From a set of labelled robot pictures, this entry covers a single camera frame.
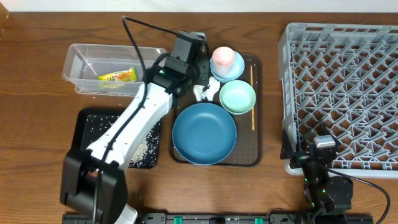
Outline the white rice pile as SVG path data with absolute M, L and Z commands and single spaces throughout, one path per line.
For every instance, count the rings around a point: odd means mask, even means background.
M 84 151 L 93 141 L 104 134 L 118 118 L 119 116 L 116 115 L 88 115 L 85 119 L 80 150 Z M 158 121 L 149 131 L 145 140 L 142 141 L 134 153 L 129 163 L 129 168 L 151 169 L 156 165 L 159 152 L 160 127 L 161 122 Z

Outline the yellow green snack wrapper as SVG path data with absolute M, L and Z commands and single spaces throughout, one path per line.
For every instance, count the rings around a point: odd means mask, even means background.
M 98 76 L 98 80 L 102 81 L 121 81 L 121 82 L 135 82 L 137 80 L 136 70 L 131 67 L 128 70 L 112 72 L 105 75 Z

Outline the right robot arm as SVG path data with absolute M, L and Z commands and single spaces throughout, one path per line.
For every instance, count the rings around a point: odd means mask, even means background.
M 280 158 L 297 164 L 304 175 L 304 193 L 312 208 L 296 215 L 295 223 L 347 223 L 345 211 L 351 209 L 353 182 L 347 177 L 328 174 L 327 165 L 336 159 L 340 143 L 321 126 L 306 151 L 296 151 L 286 130 L 282 131 Z

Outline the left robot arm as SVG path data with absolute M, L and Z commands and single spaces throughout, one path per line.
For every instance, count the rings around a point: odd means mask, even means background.
M 70 149 L 64 160 L 60 202 L 92 223 L 135 223 L 128 205 L 125 173 L 137 148 L 174 101 L 210 72 L 210 58 L 183 61 L 162 54 L 144 72 L 131 104 L 116 122 L 85 150 Z

